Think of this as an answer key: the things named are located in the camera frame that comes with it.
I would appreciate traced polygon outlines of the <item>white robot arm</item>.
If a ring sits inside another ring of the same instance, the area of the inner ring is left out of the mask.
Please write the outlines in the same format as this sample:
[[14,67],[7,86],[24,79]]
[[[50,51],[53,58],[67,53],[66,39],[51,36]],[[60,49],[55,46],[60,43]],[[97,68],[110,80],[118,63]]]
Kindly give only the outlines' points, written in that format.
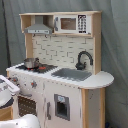
[[[13,97],[8,89],[8,84],[0,78],[0,109],[10,106]],[[21,118],[0,121],[0,128],[41,128],[38,118],[33,114],[27,114]]]

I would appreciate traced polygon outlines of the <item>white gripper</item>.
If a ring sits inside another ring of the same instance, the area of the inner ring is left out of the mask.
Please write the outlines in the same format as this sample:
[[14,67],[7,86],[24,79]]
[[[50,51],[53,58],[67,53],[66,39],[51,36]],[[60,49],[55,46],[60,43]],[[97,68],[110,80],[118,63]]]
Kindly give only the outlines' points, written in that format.
[[0,77],[0,109],[12,104],[12,96],[19,92],[19,87],[14,85],[6,77]]

